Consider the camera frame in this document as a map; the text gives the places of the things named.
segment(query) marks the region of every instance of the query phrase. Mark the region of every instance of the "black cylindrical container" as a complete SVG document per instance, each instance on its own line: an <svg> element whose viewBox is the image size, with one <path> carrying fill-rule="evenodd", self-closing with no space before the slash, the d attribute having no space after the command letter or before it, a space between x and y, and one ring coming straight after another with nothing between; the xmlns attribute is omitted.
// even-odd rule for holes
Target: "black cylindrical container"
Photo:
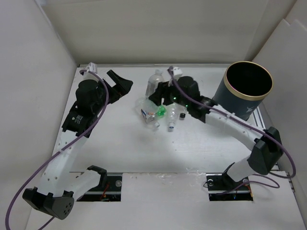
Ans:
<svg viewBox="0 0 307 230"><path fill-rule="evenodd" d="M272 88L272 76L264 67L240 61L227 68L213 99L224 109L247 120Z"/></svg>

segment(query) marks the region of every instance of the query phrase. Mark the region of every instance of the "bottle cap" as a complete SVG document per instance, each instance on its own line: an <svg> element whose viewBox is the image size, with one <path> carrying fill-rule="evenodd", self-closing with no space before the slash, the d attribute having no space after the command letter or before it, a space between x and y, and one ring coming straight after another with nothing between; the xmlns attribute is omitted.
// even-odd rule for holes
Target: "bottle cap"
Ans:
<svg viewBox="0 0 307 230"><path fill-rule="evenodd" d="M155 74L158 74L158 75L162 75L163 70L156 69L154 73L155 73Z"/></svg>
<svg viewBox="0 0 307 230"><path fill-rule="evenodd" d="M168 123L168 131L169 132L173 132L174 131L174 127L175 127L175 123L172 123L172 122Z"/></svg>
<svg viewBox="0 0 307 230"><path fill-rule="evenodd" d="M181 113L181 114L180 114L180 120L183 120L184 118L186 118L186 114Z"/></svg>
<svg viewBox="0 0 307 230"><path fill-rule="evenodd" d="M156 123L154 123L154 125L153 125L155 128L158 128L158 127L160 127L160 123L159 122L156 122Z"/></svg>

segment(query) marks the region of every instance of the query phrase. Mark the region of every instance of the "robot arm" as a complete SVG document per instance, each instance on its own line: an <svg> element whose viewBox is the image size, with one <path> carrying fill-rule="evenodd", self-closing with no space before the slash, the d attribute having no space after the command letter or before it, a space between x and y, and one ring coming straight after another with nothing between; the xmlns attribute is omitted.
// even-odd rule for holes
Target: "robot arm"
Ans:
<svg viewBox="0 0 307 230"><path fill-rule="evenodd" d="M90 63L87 70L96 72L95 64ZM126 95L133 82L121 78L112 70L108 71L107 75L116 83L111 87L103 80L108 90L108 104L110 104ZM38 186L33 189L25 189L23 193L23 199L34 209L59 219L65 219L71 212L75 200L93 187L105 186L106 170L93 165L88 167L81 176L75 178L71 184L69 181L69 172L73 162L81 147L90 137L91 130L62 151L63 147L92 126L105 106L105 101L106 90L101 82L88 79L79 83L76 102L63 123L60 140L55 151L61 151L61 154L48 164Z"/></svg>
<svg viewBox="0 0 307 230"><path fill-rule="evenodd" d="M178 91L176 86L173 85L171 81L159 83L155 93L149 97L151 101L153 101L156 105L161 105L161 100L164 98L164 105L177 103L185 106L187 107L188 113L192 117L202 121L203 123L223 129L224 132L235 137L251 151L251 154L248 157L229 165L228 168L223 172L222 181L226 187L232 189L242 183L241 181L244 178L254 173L267 175L281 157L283 153L281 149L262 134L244 127L230 119L231 116L235 115L225 110L214 100L201 96L197 82L194 81L192 77L182 77L182 71L179 68L169 69L168 71L172 72L174 79L177 80L179 87L189 97L202 104L212 107L212 109L205 108L189 101ZM216 112L214 108L225 112L227 116ZM266 130L253 126L238 117L236 117L236 119L260 131L265 132L281 143L280 135L277 129L270 127L268 130Z"/></svg>

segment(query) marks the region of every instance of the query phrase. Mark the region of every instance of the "table surface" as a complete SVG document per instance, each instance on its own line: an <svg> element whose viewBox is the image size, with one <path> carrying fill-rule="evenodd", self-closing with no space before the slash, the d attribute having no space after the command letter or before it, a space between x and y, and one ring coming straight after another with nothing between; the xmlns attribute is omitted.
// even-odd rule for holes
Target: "table surface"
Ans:
<svg viewBox="0 0 307 230"><path fill-rule="evenodd" d="M209 201L205 176L125 173L121 202L76 202L65 220L45 230L306 230L288 180L274 177L280 189L251 184L253 202ZM26 230L49 219L32 209Z"/></svg>
<svg viewBox="0 0 307 230"><path fill-rule="evenodd" d="M99 67L98 74L107 82L110 69L134 82L131 91L114 104L107 106L105 114L72 167L72 172L83 172L97 165L113 173L183 173L223 172L235 161L248 156L250 151L220 129L206 125L187 115L178 120L174 132L167 131L166 119L160 128L152 131L134 111L135 101L145 94L148 78L155 69L164 71L169 80L168 66L111 66ZM183 65L184 75L192 76L202 95L213 97L227 65ZM75 101L78 83L83 80L78 68L64 112L64 121Z"/></svg>

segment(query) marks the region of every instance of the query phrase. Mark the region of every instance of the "plastic bottle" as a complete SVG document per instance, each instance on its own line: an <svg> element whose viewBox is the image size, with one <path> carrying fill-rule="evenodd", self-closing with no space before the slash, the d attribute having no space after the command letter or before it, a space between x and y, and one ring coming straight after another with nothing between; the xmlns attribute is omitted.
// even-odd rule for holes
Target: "plastic bottle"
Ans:
<svg viewBox="0 0 307 230"><path fill-rule="evenodd" d="M142 115L146 124L153 126L153 128L158 128L160 126L157 115L159 107L152 101L140 98L136 101L135 109L138 114Z"/></svg>
<svg viewBox="0 0 307 230"><path fill-rule="evenodd" d="M154 91L156 90L156 88L158 87L158 84L160 82L164 82L164 78L162 76L163 71L160 69L156 69L155 70L155 74L152 75L149 79L148 79L148 84L147 84L147 89L146 89L146 93L145 93L145 98L148 98L150 95L152 95L154 93Z"/></svg>
<svg viewBox="0 0 307 230"><path fill-rule="evenodd" d="M178 119L178 110L175 103L170 104L167 107L167 123L168 123L168 131L173 132L174 127L176 125L176 121Z"/></svg>
<svg viewBox="0 0 307 230"><path fill-rule="evenodd" d="M187 114L187 108L183 105L179 105L177 104L177 110L179 113L179 119L180 120L184 120L184 118L186 118L186 114Z"/></svg>

